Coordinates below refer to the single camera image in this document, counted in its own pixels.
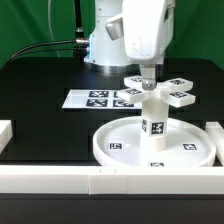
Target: white block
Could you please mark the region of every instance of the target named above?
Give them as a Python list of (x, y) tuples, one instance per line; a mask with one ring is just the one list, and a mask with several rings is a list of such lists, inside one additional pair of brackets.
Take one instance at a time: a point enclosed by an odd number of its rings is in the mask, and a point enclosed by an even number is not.
[(12, 138), (12, 125), (9, 120), (0, 120), (0, 153)]
[(161, 99), (174, 107), (183, 107), (195, 102), (195, 96), (185, 92), (164, 92)]
[(0, 193), (88, 194), (95, 167), (0, 166)]
[(132, 170), (127, 194), (223, 194), (223, 168)]
[(185, 92), (189, 91), (193, 87), (193, 82), (182, 78), (170, 79), (164, 83), (171, 92)]
[(140, 75), (124, 78), (125, 86), (129, 88), (142, 88), (142, 77)]
[(224, 166), (224, 130), (218, 122), (207, 122), (205, 130), (216, 144), (216, 155)]
[(139, 103), (147, 100), (151, 92), (143, 89), (124, 89), (117, 91), (117, 96), (128, 103)]
[(89, 176), (89, 194), (126, 194), (127, 174), (115, 168), (99, 167)]

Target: white plastic part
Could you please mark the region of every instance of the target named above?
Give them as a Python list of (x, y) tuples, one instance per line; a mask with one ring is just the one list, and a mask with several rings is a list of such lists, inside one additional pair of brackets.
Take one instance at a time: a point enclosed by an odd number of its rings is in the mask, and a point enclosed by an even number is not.
[(174, 1), (124, 0), (125, 49), (132, 63), (156, 64), (173, 36)]
[(0, 193), (224, 194), (224, 169), (0, 166)]
[(95, 0), (96, 27), (90, 35), (90, 53), (85, 62), (99, 66), (127, 66), (124, 38), (111, 40), (106, 31), (108, 19), (122, 12), (123, 0)]
[(168, 119), (166, 150), (154, 151), (158, 134), (141, 147), (141, 117), (128, 117), (105, 124), (93, 138), (93, 152), (102, 166), (110, 167), (195, 167), (212, 166), (216, 148), (208, 134), (183, 121)]
[(88, 194), (94, 167), (0, 166), (0, 193)]
[(205, 130), (216, 144), (217, 157), (224, 166), (224, 130), (218, 122), (207, 122)]
[(131, 88), (119, 90), (117, 95), (128, 103), (142, 102), (140, 148), (163, 151), (166, 149), (169, 105), (182, 107), (194, 103), (195, 96), (183, 92), (190, 90), (193, 83), (178, 78), (158, 83), (153, 91), (145, 91), (141, 88), (142, 80), (140, 76), (125, 78), (125, 84)]
[(9, 120), (0, 120), (0, 153), (12, 138), (12, 125)]

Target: white cross-shaped object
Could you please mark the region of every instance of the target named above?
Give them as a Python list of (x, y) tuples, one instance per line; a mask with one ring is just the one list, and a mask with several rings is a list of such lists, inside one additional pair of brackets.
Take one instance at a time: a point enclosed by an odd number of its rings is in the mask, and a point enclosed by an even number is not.
[(158, 83), (153, 91), (142, 88), (142, 77), (132, 76), (124, 79), (128, 89), (120, 90), (117, 96), (128, 103), (142, 102), (141, 147), (152, 151), (161, 151), (166, 146), (166, 129), (169, 105), (182, 107), (195, 102), (195, 96), (186, 93), (193, 82), (182, 78)]

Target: white platform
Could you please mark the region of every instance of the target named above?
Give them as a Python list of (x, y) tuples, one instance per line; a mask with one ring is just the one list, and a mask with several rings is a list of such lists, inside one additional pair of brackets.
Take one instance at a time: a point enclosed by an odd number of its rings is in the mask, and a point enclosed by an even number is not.
[(93, 152), (102, 166), (192, 167), (212, 166), (216, 148), (203, 130), (168, 119), (166, 149), (151, 152), (140, 147), (141, 117), (118, 119), (102, 126), (93, 138)]

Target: black table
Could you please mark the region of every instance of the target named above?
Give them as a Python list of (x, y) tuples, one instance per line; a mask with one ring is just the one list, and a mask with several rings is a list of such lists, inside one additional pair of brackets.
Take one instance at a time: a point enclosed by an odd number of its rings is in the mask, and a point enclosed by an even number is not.
[[(194, 82), (196, 103), (170, 107), (170, 117), (205, 127), (224, 121), (224, 72), (199, 59), (170, 59), (162, 81)], [(92, 136), (103, 124), (139, 110), (63, 110), (70, 89), (125, 88), (124, 77), (90, 70), (73, 58), (31, 58), (0, 72), (0, 119), (13, 121), (14, 137), (0, 164), (99, 165)], [(216, 195), (0, 195), (0, 223), (222, 223), (224, 196)]]

